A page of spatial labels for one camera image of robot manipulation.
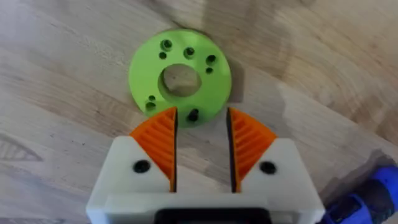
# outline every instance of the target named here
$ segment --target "wooden table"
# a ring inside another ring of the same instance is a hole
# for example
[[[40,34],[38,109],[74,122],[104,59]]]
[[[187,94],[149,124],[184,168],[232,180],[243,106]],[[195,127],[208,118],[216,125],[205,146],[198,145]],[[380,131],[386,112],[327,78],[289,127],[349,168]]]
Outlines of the wooden table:
[[[2,223],[86,223],[115,136],[145,117],[127,70],[175,27],[228,56],[229,105],[295,140],[323,200],[398,160],[398,1],[0,1]],[[224,115],[178,135],[178,189],[228,191]]]

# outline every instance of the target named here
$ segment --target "orange jaw pad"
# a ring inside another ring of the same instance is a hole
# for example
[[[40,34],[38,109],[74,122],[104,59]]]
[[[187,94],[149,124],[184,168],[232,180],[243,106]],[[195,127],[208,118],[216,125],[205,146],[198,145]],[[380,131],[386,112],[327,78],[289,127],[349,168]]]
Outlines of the orange jaw pad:
[[[232,192],[241,191],[241,182],[277,136],[251,116],[228,108],[227,128],[231,158]]]
[[[169,108],[149,118],[130,133],[148,156],[170,180],[170,191],[175,192],[177,178],[175,138],[177,136],[177,107]]]

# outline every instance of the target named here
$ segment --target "center hole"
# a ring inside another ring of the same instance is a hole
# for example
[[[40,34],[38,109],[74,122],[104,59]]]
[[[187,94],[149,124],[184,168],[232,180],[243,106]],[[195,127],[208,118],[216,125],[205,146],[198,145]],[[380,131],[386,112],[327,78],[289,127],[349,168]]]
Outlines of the center hole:
[[[175,96],[193,95],[201,86],[199,74],[183,64],[174,64],[165,68],[162,79],[166,89]]]

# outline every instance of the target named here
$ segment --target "green ring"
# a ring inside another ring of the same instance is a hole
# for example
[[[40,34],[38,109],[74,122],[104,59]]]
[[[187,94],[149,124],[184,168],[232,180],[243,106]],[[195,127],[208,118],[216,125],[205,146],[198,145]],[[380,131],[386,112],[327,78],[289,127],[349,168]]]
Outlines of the green ring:
[[[201,87],[196,93],[175,96],[166,89],[161,74],[173,64],[188,65],[199,74]],[[220,48],[208,37],[175,29],[159,33],[139,47],[130,65],[129,83],[134,100],[146,115],[176,106],[178,126],[189,128],[213,119],[223,108],[231,92],[231,70]],[[194,109],[199,111],[198,119],[190,121],[188,115]]]

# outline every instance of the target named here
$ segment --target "black hole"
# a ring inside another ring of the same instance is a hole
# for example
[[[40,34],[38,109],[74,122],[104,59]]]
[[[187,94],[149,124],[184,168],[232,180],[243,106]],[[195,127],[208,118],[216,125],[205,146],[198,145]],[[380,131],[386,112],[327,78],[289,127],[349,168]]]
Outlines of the black hole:
[[[216,56],[215,55],[209,55],[206,58],[206,63],[207,63],[208,66],[213,65],[215,61],[216,61]]]
[[[198,109],[193,109],[191,112],[189,112],[187,119],[189,121],[195,122],[199,119],[199,110]]]
[[[156,104],[154,104],[153,102],[148,102],[145,107],[147,108],[147,110],[153,110],[156,107]]]
[[[185,49],[187,51],[187,55],[193,55],[195,53],[195,50],[191,47]]]
[[[275,174],[276,173],[276,166],[273,162],[261,162],[260,163],[260,170],[265,174]]]
[[[195,53],[195,50],[193,49],[193,48],[191,48],[191,47],[187,47],[185,50],[184,50],[184,57],[186,58],[186,59],[191,59],[192,57],[193,57],[193,54]]]
[[[167,54],[166,54],[165,52],[161,52],[161,53],[159,54],[159,58],[160,58],[160,59],[165,59],[165,58],[167,58]]]
[[[132,169],[138,174],[143,174],[150,169],[150,163],[147,160],[140,160],[132,166]]]
[[[173,46],[172,42],[169,40],[163,40],[162,41],[162,48],[163,49],[170,49]]]
[[[206,68],[206,73],[207,74],[211,74],[213,72],[213,69],[212,68]]]

